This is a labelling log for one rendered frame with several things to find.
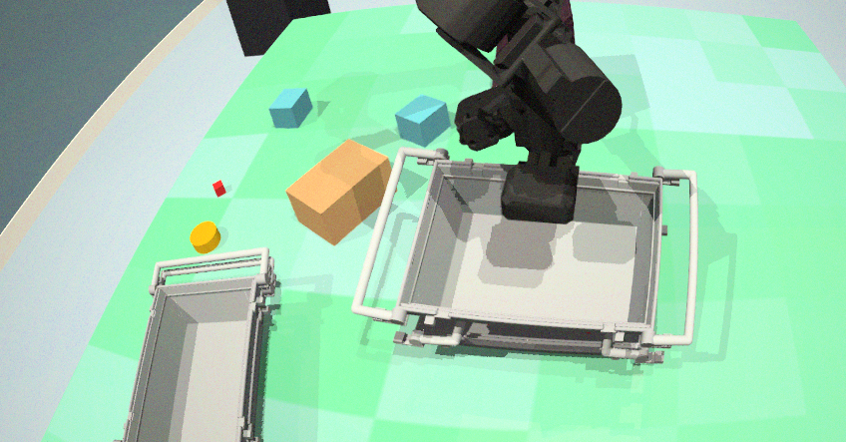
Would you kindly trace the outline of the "light blue cube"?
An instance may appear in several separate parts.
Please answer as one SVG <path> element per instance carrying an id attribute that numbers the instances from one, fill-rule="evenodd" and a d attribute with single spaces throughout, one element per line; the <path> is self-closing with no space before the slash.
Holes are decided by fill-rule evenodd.
<path id="1" fill-rule="evenodd" d="M 296 129 L 313 106 L 307 88 L 284 89 L 268 108 L 275 128 Z"/>
<path id="2" fill-rule="evenodd" d="M 451 126 L 446 102 L 422 94 L 395 113 L 395 118 L 400 138 L 424 148 Z"/>

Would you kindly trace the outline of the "yellow cylinder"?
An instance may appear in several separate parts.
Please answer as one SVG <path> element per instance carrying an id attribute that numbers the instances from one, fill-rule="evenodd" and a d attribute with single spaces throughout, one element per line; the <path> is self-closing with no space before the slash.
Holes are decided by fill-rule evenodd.
<path id="1" fill-rule="evenodd" d="M 221 235 L 214 222 L 203 221 L 191 232 L 190 241 L 197 253 L 206 254 L 218 245 Z"/>

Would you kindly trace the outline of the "orange block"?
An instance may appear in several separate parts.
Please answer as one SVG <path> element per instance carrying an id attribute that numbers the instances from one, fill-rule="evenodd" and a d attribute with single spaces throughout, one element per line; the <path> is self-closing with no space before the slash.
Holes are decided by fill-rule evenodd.
<path id="1" fill-rule="evenodd" d="M 347 140 L 285 190 L 298 221 L 336 246 L 382 203 L 387 156 Z"/>

